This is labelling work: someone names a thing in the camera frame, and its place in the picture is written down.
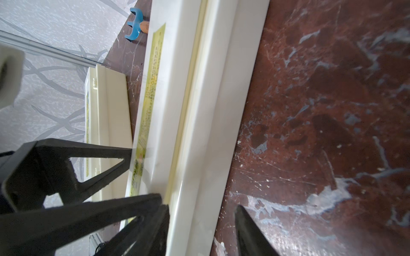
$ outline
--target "grey leaf pattern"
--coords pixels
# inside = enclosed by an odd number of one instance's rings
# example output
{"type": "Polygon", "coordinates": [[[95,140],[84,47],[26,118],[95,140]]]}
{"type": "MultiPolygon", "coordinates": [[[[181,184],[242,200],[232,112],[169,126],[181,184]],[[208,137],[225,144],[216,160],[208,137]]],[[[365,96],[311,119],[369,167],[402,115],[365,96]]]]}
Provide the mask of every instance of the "grey leaf pattern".
{"type": "Polygon", "coordinates": [[[77,97],[77,98],[80,98],[80,99],[84,99],[84,94],[72,92],[68,89],[65,89],[61,85],[55,83],[54,81],[49,80],[45,75],[43,75],[41,72],[39,72],[38,69],[35,68],[34,65],[29,60],[25,59],[24,60],[24,65],[26,67],[28,67],[30,69],[30,71],[32,71],[34,74],[36,74],[48,86],[56,89],[57,91],[59,91],[61,93],[64,93],[65,95],[69,95],[69,96],[77,97]]]}
{"type": "Polygon", "coordinates": [[[69,130],[70,132],[74,133],[74,134],[84,134],[83,130],[80,129],[76,129],[74,127],[71,126],[70,122],[67,121],[67,119],[63,119],[63,118],[58,118],[55,117],[51,114],[48,114],[44,111],[42,111],[41,109],[31,105],[32,108],[34,108],[34,110],[36,110],[37,112],[39,112],[41,115],[48,117],[49,119],[59,123],[62,127],[66,128],[67,130],[69,130]]]}
{"type": "Polygon", "coordinates": [[[102,56],[104,53],[106,53],[106,52],[108,52],[108,50],[107,50],[107,49],[104,49],[104,50],[102,50],[101,52],[98,52],[95,58],[90,58],[90,60],[92,60],[92,61],[99,61],[100,58],[101,58],[101,56],[102,56]]]}
{"type": "Polygon", "coordinates": [[[76,68],[64,67],[64,66],[49,66],[49,67],[42,67],[38,68],[37,70],[24,70],[23,76],[35,74],[36,71],[43,72],[43,71],[51,71],[51,70],[77,70],[76,68]]]}
{"type": "Polygon", "coordinates": [[[80,134],[80,135],[70,134],[70,135],[67,135],[67,136],[60,137],[60,139],[70,140],[70,141],[80,141],[81,139],[84,139],[84,134],[80,134]]]}
{"type": "Polygon", "coordinates": [[[32,34],[30,34],[29,32],[27,32],[26,30],[22,29],[21,27],[16,26],[16,25],[14,25],[13,23],[8,22],[7,20],[5,20],[5,19],[3,19],[3,18],[0,18],[0,21],[6,23],[7,25],[9,25],[9,26],[12,27],[13,29],[19,31],[20,33],[26,35],[27,37],[32,38],[32,39],[38,41],[39,43],[42,43],[42,44],[44,44],[44,45],[49,45],[49,44],[47,44],[46,42],[42,41],[41,39],[39,39],[39,38],[33,36],[32,34]]]}
{"type": "Polygon", "coordinates": [[[81,56],[87,58],[87,53],[85,52],[84,48],[81,45],[78,45],[80,48],[81,56]]]}
{"type": "MultiPolygon", "coordinates": [[[[64,119],[64,123],[68,121],[69,125],[73,124],[75,122],[84,122],[84,118],[79,118],[79,119],[74,119],[74,117],[78,117],[79,115],[84,114],[85,108],[81,108],[75,112],[73,112],[71,115],[69,115],[67,118],[64,119]]],[[[61,123],[58,123],[57,125],[48,128],[46,131],[44,131],[42,134],[40,134],[38,137],[35,138],[35,140],[42,140],[53,134],[55,131],[59,130],[62,128],[64,125],[61,123]]]]}
{"type": "Polygon", "coordinates": [[[77,75],[81,79],[81,81],[85,82],[85,78],[87,76],[87,68],[78,65],[75,71],[77,72],[77,75]]]}

